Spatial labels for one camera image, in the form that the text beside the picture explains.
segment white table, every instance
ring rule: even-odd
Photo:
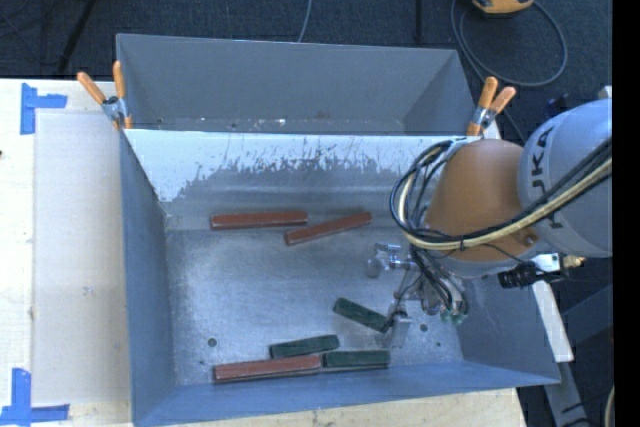
[[[20,135],[21,87],[67,96]],[[107,96],[111,82],[98,83]],[[0,406],[11,369],[60,425],[131,425],[118,137],[75,81],[0,79]],[[558,362],[573,355],[550,287],[534,287]],[[216,427],[526,426],[515,389],[211,422]]]

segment wooden block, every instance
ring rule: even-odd
[[[211,229],[275,228],[279,226],[299,226],[306,224],[306,222],[307,213],[302,210],[217,214],[211,217]]]
[[[216,382],[263,379],[267,377],[289,377],[314,373],[322,368],[319,354],[294,356],[291,358],[265,359],[240,363],[226,363],[213,367]]]
[[[332,351],[322,355],[325,368],[380,368],[391,363],[391,353],[386,349],[362,351]]]
[[[338,347],[340,347],[340,341],[336,335],[324,335],[270,345],[269,354],[272,358],[290,358],[332,351]]]
[[[292,246],[294,244],[300,244],[302,242],[308,242],[321,237],[334,235],[346,230],[359,228],[369,224],[371,221],[371,214],[369,212],[362,212],[359,214],[349,215],[347,217],[341,217],[340,219],[333,219],[314,226],[290,231],[285,233],[284,241],[288,246]]]
[[[333,311],[338,315],[342,315],[380,333],[386,333],[390,327],[390,324],[387,322],[387,317],[381,313],[365,308],[344,297],[340,297],[335,302]]]

